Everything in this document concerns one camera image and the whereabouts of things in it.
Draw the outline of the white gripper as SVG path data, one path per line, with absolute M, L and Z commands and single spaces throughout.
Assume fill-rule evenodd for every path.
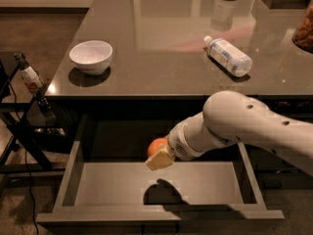
M 190 161 L 201 156 L 201 152 L 194 150 L 188 144 L 184 133 L 186 128 L 187 123 L 182 121 L 170 130 L 167 140 L 173 153 L 167 146 L 161 146 L 149 152 L 146 166 L 150 170 L 158 170 L 171 166 L 174 163 L 175 157 L 181 161 Z

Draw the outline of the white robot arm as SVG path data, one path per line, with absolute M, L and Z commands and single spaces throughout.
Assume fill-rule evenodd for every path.
M 166 168 L 208 151 L 248 144 L 274 153 L 313 175 L 313 124 L 272 112 L 264 103 L 235 91 L 212 94 L 202 111 L 177 123 L 148 148 L 146 165 Z

